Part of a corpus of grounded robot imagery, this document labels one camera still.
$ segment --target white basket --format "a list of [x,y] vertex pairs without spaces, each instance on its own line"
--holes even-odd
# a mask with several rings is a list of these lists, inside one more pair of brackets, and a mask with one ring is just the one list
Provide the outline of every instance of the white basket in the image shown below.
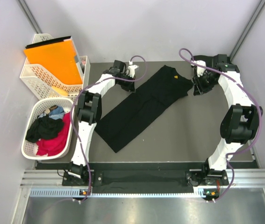
[[31,124],[37,119],[37,117],[44,110],[46,110],[47,108],[50,108],[54,105],[57,105],[57,106],[63,107],[65,113],[68,113],[71,109],[72,104],[73,104],[72,100],[64,97],[64,98],[42,99],[34,105],[33,110],[31,112],[31,115],[30,115],[30,118],[29,118],[29,121],[28,121],[28,124],[26,126],[25,136],[23,138],[23,142],[22,142],[22,146],[21,146],[21,151],[22,151],[22,154],[24,155],[24,157],[31,159],[31,160],[52,160],[52,159],[63,157],[68,153],[69,148],[70,148],[70,140],[71,140],[71,136],[72,136],[72,124],[70,124],[70,127],[69,127],[68,138],[67,138],[65,148],[63,149],[62,152],[60,152],[57,155],[53,155],[53,156],[36,155],[36,153],[38,151],[38,145],[36,143],[31,143],[31,142],[25,140],[25,137],[26,137],[26,133],[27,133],[28,129],[30,128]]
[[[50,39],[53,39],[50,34],[36,34],[33,39],[33,43]],[[81,56],[80,59],[86,61],[86,64],[84,65],[84,84],[85,82],[88,82],[90,74],[90,62],[87,56]],[[27,85],[27,87],[39,100],[51,97],[64,97],[53,90],[51,88],[52,86],[58,87],[68,92],[68,96],[66,98],[71,100],[74,100],[79,91],[82,89],[82,85],[65,85],[43,66],[39,64],[30,64],[27,58],[22,68],[20,79]]]

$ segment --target orange board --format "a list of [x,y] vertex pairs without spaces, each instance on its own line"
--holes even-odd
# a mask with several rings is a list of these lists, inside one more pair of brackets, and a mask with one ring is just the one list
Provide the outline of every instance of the orange board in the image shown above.
[[25,49],[24,53],[31,64],[40,64],[66,85],[82,84],[79,73],[80,63],[71,39]]

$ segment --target black cloth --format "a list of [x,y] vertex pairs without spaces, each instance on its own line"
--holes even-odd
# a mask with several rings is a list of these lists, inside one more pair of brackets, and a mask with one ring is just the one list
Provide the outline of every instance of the black cloth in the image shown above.
[[117,153],[172,103],[187,96],[192,86],[191,80],[165,65],[101,119],[95,131]]
[[36,119],[26,133],[25,139],[30,142],[37,142],[39,139],[53,139],[64,127],[62,119],[54,120],[49,116]]

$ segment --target reflective metal surface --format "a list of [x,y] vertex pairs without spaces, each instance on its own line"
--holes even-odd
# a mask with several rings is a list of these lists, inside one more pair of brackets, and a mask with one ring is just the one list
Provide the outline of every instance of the reflective metal surface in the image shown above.
[[232,189],[217,203],[192,198],[90,198],[79,205],[30,198],[24,224],[265,224],[262,189]]

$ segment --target purple cable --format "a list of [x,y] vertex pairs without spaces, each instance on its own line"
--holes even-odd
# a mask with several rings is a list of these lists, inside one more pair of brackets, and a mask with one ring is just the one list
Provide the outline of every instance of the purple cable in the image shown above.
[[[117,80],[122,80],[122,81],[127,81],[127,82],[137,82],[137,81],[140,81],[141,79],[143,79],[143,78],[145,77],[145,75],[147,74],[147,69],[148,69],[147,62],[146,62],[146,60],[145,60],[142,56],[140,56],[140,55],[135,55],[135,56],[133,56],[133,57],[131,58],[130,61],[132,61],[132,59],[134,59],[135,57],[139,57],[139,58],[141,58],[141,59],[145,62],[145,72],[144,72],[144,74],[143,74],[142,77],[140,77],[140,78],[138,78],[138,79],[135,79],[135,80],[128,80],[128,79],[125,79],[125,78],[118,78],[118,77],[109,77],[109,78],[105,78],[105,79],[101,80],[100,82],[93,83],[93,84],[90,84],[90,85],[86,86],[85,88],[83,88],[83,89],[79,92],[78,96],[75,98],[75,100],[74,100],[74,102],[73,102],[73,104],[72,104],[72,106],[71,106],[70,114],[72,114],[72,112],[73,112],[73,110],[74,110],[74,107],[75,107],[75,104],[76,104],[76,102],[78,101],[78,98],[80,97],[80,95],[82,94],[82,92],[85,91],[85,90],[87,90],[87,89],[89,89],[89,88],[91,88],[92,86],[98,85],[98,84],[100,84],[100,83],[102,83],[102,82],[104,82],[104,81],[106,81],[106,80],[109,80],[109,79],[117,79]],[[84,150],[83,150],[83,147],[82,147],[82,144],[81,144],[81,138],[80,138],[79,133],[78,133],[78,131],[77,131],[75,125],[74,125],[74,121],[73,121],[73,119],[72,119],[72,116],[70,116],[70,121],[71,121],[71,124],[72,124],[72,128],[73,128],[73,130],[74,130],[74,132],[75,132],[75,134],[76,134],[78,140],[80,141],[81,152],[82,152],[82,154],[83,154],[83,156],[84,156],[84,159],[85,159],[85,162],[86,162],[86,166],[87,166],[87,170],[88,170],[88,173],[89,173],[88,193],[87,193],[86,196],[81,200],[81,202],[84,202],[84,201],[87,199],[87,197],[90,195],[90,189],[91,189],[91,183],[92,183],[92,179],[91,179],[91,176],[92,176],[92,174],[91,174],[91,168],[90,168],[90,164],[89,164],[89,162],[88,162],[88,160],[87,160],[87,158],[86,158],[85,152],[84,152]],[[47,210],[49,210],[51,207],[57,205],[58,203],[60,203],[60,202],[64,202],[64,201],[69,201],[69,200],[72,200],[72,199],[71,199],[71,198],[64,198],[64,199],[61,199],[61,200],[55,202],[54,204],[52,204],[51,206],[49,206],[48,208],[46,208],[44,211],[42,211],[42,213],[41,213],[40,215],[44,214]],[[29,213],[30,213],[30,215],[31,215],[33,218],[35,218],[35,216],[32,214],[32,210],[31,210],[31,208],[29,209]]]
[[201,67],[201,68],[204,68],[204,69],[207,69],[207,70],[209,70],[209,71],[213,71],[213,72],[216,72],[216,73],[218,73],[218,74],[220,74],[220,75],[223,75],[223,76],[225,76],[226,78],[228,78],[228,79],[230,79],[231,81],[233,81],[234,83],[236,83],[237,84],[237,86],[244,92],[244,93],[246,93],[246,95],[251,99],[251,101],[255,104],[255,106],[256,106],[256,108],[257,108],[257,112],[258,112],[258,119],[259,119],[259,128],[258,128],[258,130],[257,130],[257,134],[256,134],[256,137],[255,137],[255,139],[254,139],[254,141],[246,148],[246,149],[244,149],[244,150],[242,150],[242,151],[238,151],[238,152],[234,152],[234,153],[227,153],[226,154],[226,160],[227,160],[227,166],[232,170],[232,179],[231,179],[231,181],[230,181],[230,184],[228,185],[228,187],[225,189],[225,191],[216,199],[216,201],[218,201],[218,200],[220,200],[226,193],[227,193],[227,191],[230,189],[230,187],[232,186],[232,183],[233,183],[233,181],[234,181],[234,177],[235,177],[235,172],[234,172],[234,169],[233,169],[233,167],[231,166],[231,164],[229,163],[229,161],[228,161],[228,156],[229,155],[237,155],[237,154],[241,154],[241,153],[245,153],[245,152],[247,152],[247,151],[249,151],[255,144],[256,144],[256,142],[257,142],[257,140],[258,140],[258,138],[259,138],[259,136],[260,136],[260,133],[261,133],[261,129],[262,129],[262,114],[261,114],[261,110],[260,110],[260,107],[259,107],[259,104],[258,104],[258,102],[257,102],[257,100],[245,89],[245,88],[243,88],[240,84],[238,84],[237,82],[236,82],[236,80],[234,80],[232,77],[230,77],[230,76],[228,76],[227,74],[225,74],[225,73],[223,73],[223,72],[221,72],[221,71],[218,71],[218,70],[216,70],[216,69],[212,69],[212,68],[209,68],[209,67],[206,67],[206,66],[203,66],[203,65],[200,65],[200,64],[196,64],[196,63],[194,63],[194,62],[192,62],[192,61],[190,61],[190,60],[188,60],[187,58],[185,58],[184,56],[182,56],[182,54],[181,54],[181,51],[183,51],[183,50],[186,50],[190,55],[191,55],[191,58],[192,58],[192,60],[194,61],[194,58],[193,58],[193,55],[192,55],[192,53],[190,52],[190,50],[188,50],[188,49],[186,49],[186,48],[181,48],[180,50],[179,50],[179,55],[180,55],[180,57],[183,59],[183,60],[185,60],[185,61],[187,61],[187,62],[189,62],[190,64],[193,64],[193,65],[196,65],[196,66],[198,66],[198,67]]

